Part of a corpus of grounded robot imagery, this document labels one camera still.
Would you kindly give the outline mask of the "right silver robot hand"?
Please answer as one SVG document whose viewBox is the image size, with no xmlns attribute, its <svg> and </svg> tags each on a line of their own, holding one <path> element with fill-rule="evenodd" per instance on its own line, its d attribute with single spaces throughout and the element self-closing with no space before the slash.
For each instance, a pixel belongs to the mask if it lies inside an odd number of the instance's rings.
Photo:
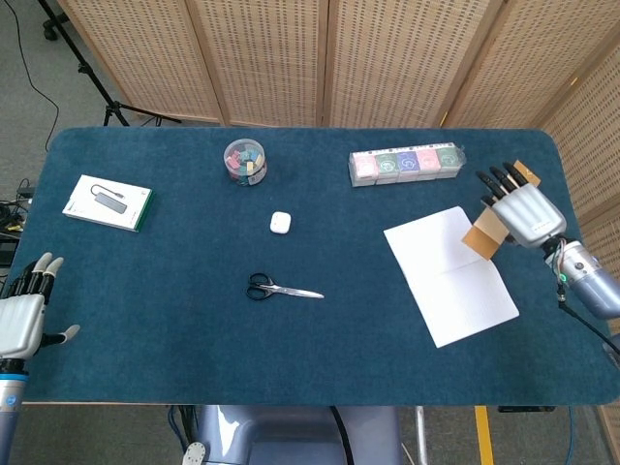
<svg viewBox="0 0 620 465">
<path fill-rule="evenodd" d="M 505 237 L 524 248 L 544 250 L 566 238 L 566 218 L 520 162 L 477 170 L 476 176 L 488 191 L 480 200 L 507 230 Z"/>
</svg>

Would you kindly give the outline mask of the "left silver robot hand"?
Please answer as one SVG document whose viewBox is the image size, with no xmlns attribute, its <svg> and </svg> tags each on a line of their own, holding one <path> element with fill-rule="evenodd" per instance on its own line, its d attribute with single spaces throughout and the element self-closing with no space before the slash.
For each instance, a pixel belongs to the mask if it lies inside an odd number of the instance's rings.
<svg viewBox="0 0 620 465">
<path fill-rule="evenodd" d="M 72 340 L 80 325 L 59 333 L 44 332 L 47 306 L 64 259 L 43 253 L 27 265 L 1 298 L 1 360 L 26 361 L 41 348 Z"/>
</svg>

